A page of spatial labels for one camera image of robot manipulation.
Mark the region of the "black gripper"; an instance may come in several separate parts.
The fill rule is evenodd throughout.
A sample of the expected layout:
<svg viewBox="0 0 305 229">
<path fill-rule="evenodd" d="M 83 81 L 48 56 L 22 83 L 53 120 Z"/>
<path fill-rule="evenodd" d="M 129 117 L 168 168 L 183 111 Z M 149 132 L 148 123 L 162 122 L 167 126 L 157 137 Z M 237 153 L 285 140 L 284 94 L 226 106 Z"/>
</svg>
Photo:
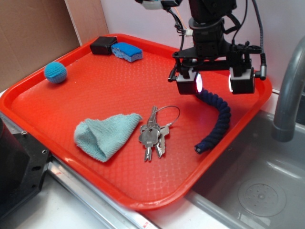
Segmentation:
<svg viewBox="0 0 305 229">
<path fill-rule="evenodd" d="M 232 94 L 253 94 L 255 92 L 255 77 L 263 78 L 263 71 L 254 73 L 250 55 L 259 54 L 263 60 L 263 48 L 260 46 L 235 44 L 232 39 L 228 43 L 225 34 L 237 34 L 242 24 L 231 18 L 234 26 L 225 29 L 224 18 L 212 21 L 197 22 L 189 20 L 193 30 L 194 47 L 173 54 L 175 66 L 168 81 L 176 81 L 179 94 L 199 94 L 203 90 L 200 71 L 229 70 L 229 90 Z"/>
</svg>

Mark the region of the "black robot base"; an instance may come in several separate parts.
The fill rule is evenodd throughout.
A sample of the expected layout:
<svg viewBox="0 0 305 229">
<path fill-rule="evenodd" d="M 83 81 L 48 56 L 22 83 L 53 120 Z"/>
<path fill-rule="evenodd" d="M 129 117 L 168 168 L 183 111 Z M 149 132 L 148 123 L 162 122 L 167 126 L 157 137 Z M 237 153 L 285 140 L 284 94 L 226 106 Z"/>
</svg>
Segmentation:
<svg viewBox="0 0 305 229">
<path fill-rule="evenodd" d="M 49 158 L 49 149 L 31 134 L 13 134 L 0 122 L 1 220 L 41 191 Z"/>
</svg>

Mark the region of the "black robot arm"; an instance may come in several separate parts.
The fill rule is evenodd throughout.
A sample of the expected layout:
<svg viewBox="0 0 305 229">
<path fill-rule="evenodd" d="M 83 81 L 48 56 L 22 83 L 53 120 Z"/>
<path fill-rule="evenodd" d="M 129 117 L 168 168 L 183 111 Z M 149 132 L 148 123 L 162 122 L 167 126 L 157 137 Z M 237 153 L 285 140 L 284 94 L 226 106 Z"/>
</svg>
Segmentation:
<svg viewBox="0 0 305 229">
<path fill-rule="evenodd" d="M 229 71 L 233 94 L 252 94 L 255 79 L 266 79 L 263 27 L 256 1 L 253 1 L 260 28 L 260 45 L 227 42 L 226 34 L 238 33 L 242 23 L 233 15 L 234 0 L 191 0 L 189 27 L 193 31 L 192 48 L 173 53 L 175 65 L 168 77 L 177 83 L 180 94 L 199 94 L 203 90 L 201 72 Z"/>
</svg>

